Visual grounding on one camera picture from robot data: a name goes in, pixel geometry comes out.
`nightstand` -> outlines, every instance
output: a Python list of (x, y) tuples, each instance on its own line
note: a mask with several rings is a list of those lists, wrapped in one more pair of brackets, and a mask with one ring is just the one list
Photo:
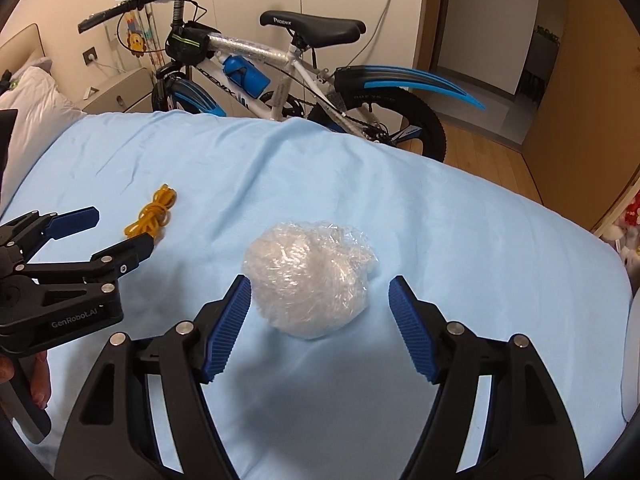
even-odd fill
[(78, 107), (88, 114), (151, 112), (151, 76), (145, 68), (118, 74), (97, 85), (98, 91)]

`clear plastic wrap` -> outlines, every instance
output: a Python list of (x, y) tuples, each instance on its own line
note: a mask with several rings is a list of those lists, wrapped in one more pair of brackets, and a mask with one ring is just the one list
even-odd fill
[(283, 223), (244, 254), (258, 312), (287, 334), (313, 339), (350, 322), (367, 306), (367, 275), (377, 259), (364, 236), (327, 222)]

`black saddle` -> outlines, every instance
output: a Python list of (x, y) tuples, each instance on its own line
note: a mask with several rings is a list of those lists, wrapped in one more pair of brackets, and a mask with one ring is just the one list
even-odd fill
[(322, 46), (353, 43), (367, 31), (360, 20), (323, 18), (286, 10), (267, 10), (260, 16), (261, 25), (276, 25), (296, 32), (308, 46)]

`bicycle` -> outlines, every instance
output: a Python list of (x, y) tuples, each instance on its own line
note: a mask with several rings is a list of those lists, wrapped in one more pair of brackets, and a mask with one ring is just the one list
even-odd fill
[[(125, 0), (111, 9), (92, 14), (78, 25), (78, 32), (82, 33), (119, 14), (142, 10), (146, 4), (174, 3), (172, 29), (165, 43), (166, 53), (172, 61), (156, 71), (152, 95), (154, 110), (180, 107), (192, 113), (226, 115), (216, 101), (192, 81), (191, 69), (195, 67), (259, 118), (282, 121), (288, 117), (304, 117), (303, 104), (307, 104), (312, 109), (306, 118), (333, 131), (390, 146), (420, 139), (423, 156), (443, 161), (446, 135), (440, 120), (425, 102), (405, 88), (439, 92), (484, 109), (462, 88), (421, 70), (371, 65), (340, 67), (332, 74), (327, 69), (319, 70), (315, 49), (359, 40), (366, 32), (365, 24), (359, 20), (268, 10), (260, 16), (260, 24), (284, 27), (292, 36), (289, 49), (284, 52), (224, 36), (197, 21), (185, 23), (185, 1), (190, 0)], [(313, 64), (302, 58), (303, 52), (309, 49)], [(265, 92), (271, 80), (251, 61), (282, 73), (273, 92)], [(315, 96), (315, 103), (290, 95), (294, 80)], [(373, 105), (401, 115), (405, 126), (390, 133), (385, 123), (378, 119)], [(348, 114), (353, 111), (357, 111), (362, 119)]]

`bundled yellow cord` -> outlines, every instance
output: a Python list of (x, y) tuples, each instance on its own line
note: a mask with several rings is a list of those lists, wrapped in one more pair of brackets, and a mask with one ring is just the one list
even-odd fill
[(145, 205), (138, 215), (138, 220), (124, 229), (127, 238), (133, 238), (142, 233), (149, 233), (158, 243), (161, 228), (169, 223), (169, 209), (175, 204), (177, 198), (175, 190), (167, 184), (154, 193), (153, 202)]

